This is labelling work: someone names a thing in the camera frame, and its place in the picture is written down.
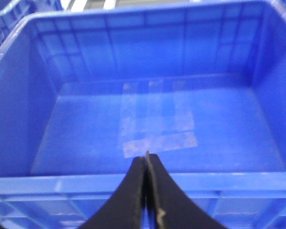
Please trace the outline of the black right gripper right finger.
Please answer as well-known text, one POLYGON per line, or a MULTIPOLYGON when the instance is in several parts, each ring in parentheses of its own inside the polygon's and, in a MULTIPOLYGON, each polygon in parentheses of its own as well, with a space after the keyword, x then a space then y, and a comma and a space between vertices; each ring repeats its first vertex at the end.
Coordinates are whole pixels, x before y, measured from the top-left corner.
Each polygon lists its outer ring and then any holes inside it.
POLYGON ((224 229, 175 183, 158 155, 146 152, 147 208, 151 229, 224 229))

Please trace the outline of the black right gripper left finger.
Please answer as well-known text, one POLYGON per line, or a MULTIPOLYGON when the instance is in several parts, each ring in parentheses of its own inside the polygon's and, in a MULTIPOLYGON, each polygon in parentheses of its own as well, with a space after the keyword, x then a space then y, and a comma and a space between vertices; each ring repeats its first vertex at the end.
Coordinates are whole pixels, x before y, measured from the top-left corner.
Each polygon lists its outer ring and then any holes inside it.
POLYGON ((124 179, 105 204, 81 229, 139 229, 145 207, 144 157, 135 157, 124 179))

